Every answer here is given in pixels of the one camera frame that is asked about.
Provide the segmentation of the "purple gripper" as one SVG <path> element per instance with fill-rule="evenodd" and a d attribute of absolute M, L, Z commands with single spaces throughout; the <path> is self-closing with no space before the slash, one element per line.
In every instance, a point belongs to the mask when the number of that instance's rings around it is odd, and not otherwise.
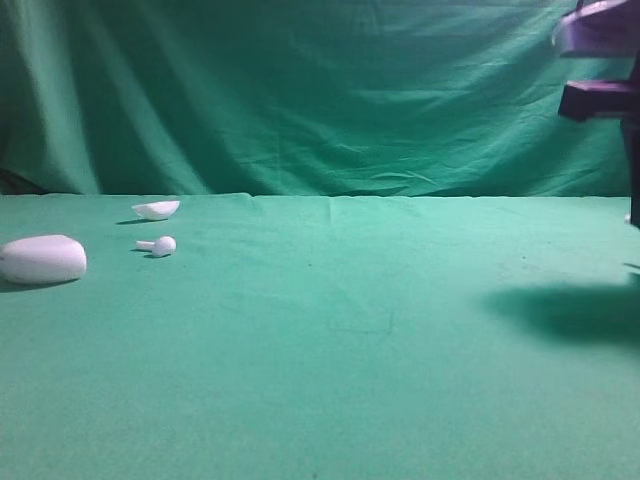
<path fill-rule="evenodd" d="M 639 3 L 596 1 L 576 3 L 552 36 L 559 56 L 571 59 L 639 59 Z M 639 64 L 626 79 L 568 81 L 561 95 L 558 114 L 576 122 L 594 117 L 623 117 L 639 113 Z M 621 120 L 621 132 L 629 167 L 629 223 L 639 227 L 639 116 Z"/>

